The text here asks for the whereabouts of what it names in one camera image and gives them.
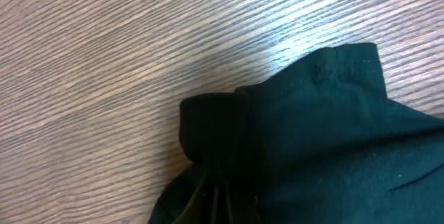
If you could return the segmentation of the black t-shirt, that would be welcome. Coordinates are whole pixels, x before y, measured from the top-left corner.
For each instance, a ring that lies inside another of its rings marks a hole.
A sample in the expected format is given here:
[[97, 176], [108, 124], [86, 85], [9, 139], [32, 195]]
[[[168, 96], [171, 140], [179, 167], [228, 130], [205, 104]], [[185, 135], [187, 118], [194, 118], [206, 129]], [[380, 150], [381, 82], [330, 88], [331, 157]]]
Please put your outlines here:
[[443, 120], [387, 96], [373, 43], [186, 98], [179, 141], [151, 223], [443, 222]]

